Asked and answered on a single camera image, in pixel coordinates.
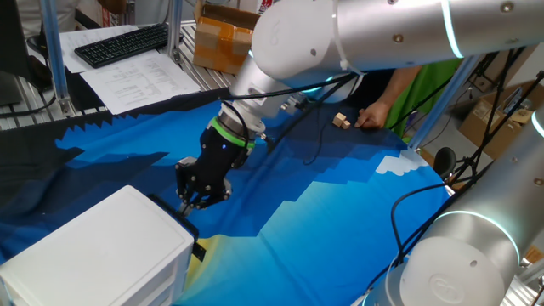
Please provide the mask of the person hand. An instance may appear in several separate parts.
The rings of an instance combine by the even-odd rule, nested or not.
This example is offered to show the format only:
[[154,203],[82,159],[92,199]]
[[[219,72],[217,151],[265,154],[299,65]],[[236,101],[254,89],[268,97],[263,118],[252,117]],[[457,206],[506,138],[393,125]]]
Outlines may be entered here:
[[359,110],[359,116],[355,123],[356,128],[379,129],[383,128],[388,117],[390,106],[377,101],[366,109]]

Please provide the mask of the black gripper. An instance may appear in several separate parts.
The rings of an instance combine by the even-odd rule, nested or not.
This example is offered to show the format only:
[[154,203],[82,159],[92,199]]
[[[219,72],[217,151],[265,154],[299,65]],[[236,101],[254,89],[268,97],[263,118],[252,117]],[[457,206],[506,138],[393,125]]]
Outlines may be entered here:
[[204,186],[198,194],[196,175],[193,166],[196,159],[185,157],[175,164],[177,179],[176,193],[181,200],[178,211],[188,217],[192,210],[205,209],[232,196],[232,185],[224,180],[228,171],[240,167],[248,158],[250,144],[241,145],[230,142],[224,137],[222,128],[208,127],[201,135],[201,154],[197,158],[197,181]]

